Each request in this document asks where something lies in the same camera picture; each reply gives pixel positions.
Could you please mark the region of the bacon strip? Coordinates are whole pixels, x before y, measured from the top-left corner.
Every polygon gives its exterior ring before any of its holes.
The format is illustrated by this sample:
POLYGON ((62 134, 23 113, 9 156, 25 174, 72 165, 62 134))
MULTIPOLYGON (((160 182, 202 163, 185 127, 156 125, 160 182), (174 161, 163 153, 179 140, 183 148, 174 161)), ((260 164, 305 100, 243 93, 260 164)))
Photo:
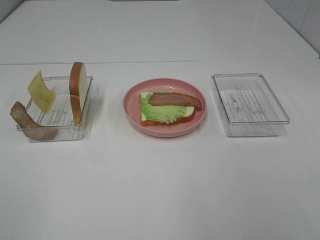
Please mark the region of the bacon strip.
POLYGON ((10 115, 21 128, 24 128, 24 135, 32 140, 51 141, 58 134, 56 129, 43 129, 44 126, 37 124, 19 101, 16 101, 12 106, 10 115))
POLYGON ((152 106, 191 106, 198 110, 202 109, 202 104, 197 98, 178 92, 155 92, 149 98, 148 103, 152 106))

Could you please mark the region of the pink round plate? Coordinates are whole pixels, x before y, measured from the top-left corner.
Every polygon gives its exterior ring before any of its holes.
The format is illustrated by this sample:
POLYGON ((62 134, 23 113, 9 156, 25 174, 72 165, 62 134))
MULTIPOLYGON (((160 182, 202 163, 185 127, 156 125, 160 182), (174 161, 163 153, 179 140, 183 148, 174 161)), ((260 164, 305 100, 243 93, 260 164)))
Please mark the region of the pink round plate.
POLYGON ((192 84, 174 78, 154 78, 142 81, 127 91, 123 99, 124 113, 130 124, 140 132, 154 137, 178 137, 193 131, 205 118, 207 103, 202 92, 192 84), (196 110, 194 117, 185 123, 173 125, 141 125, 141 109, 139 106, 141 92, 168 91, 185 93, 197 98, 202 105, 202 110, 196 110))

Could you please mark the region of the yellow cheese slice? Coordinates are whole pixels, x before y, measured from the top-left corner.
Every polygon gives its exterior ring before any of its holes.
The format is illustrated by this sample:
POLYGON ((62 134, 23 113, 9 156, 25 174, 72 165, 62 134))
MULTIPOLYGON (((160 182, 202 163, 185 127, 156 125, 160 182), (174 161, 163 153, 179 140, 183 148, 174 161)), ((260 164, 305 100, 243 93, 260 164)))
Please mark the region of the yellow cheese slice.
POLYGON ((41 70, 34 76, 27 89, 34 103, 43 113, 48 113, 57 94, 46 86, 41 70))

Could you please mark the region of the right clear plastic tray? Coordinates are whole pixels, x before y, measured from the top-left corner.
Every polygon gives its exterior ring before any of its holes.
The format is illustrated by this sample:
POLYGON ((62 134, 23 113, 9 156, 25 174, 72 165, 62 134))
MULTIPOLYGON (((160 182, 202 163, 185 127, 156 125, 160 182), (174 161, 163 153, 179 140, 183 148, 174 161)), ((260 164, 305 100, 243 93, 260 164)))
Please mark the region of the right clear plastic tray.
POLYGON ((260 73, 214 74, 213 96, 228 137, 279 136, 290 118, 260 73))

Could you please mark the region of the left clear plastic tray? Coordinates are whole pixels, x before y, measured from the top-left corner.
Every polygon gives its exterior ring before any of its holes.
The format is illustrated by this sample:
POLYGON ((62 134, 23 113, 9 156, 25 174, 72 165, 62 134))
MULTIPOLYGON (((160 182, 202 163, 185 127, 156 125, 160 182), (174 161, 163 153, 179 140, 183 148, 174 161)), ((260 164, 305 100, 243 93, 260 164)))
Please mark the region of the left clear plastic tray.
POLYGON ((19 132, 23 132, 30 142, 72 141, 82 139, 88 127, 88 118, 93 99, 94 78, 87 76, 88 90, 84 102, 83 113, 78 125, 74 124, 71 105, 68 76, 44 77, 45 85, 56 93, 49 112, 44 113, 32 99, 26 105, 26 112, 41 127, 25 128, 16 125, 19 132))

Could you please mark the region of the clear plastic tray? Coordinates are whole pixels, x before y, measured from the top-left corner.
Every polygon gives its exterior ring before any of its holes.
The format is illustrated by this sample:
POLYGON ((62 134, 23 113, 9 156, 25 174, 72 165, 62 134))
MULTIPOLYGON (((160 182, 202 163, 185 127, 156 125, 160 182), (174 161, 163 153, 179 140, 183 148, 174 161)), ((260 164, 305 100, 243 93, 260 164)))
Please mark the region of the clear plastic tray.
POLYGON ((228 137, 279 136, 290 118, 260 73, 214 74, 213 96, 228 137))
POLYGON ((83 113, 78 125, 74 124, 71 105, 68 76, 44 77, 45 85, 56 93, 49 112, 44 113, 32 99, 26 105, 26 112, 41 127, 25 128, 16 125, 19 132, 23 132, 30 142, 72 141, 82 139, 88 127, 88 118, 93 99, 94 78, 87 76, 88 90, 84 102, 83 113))

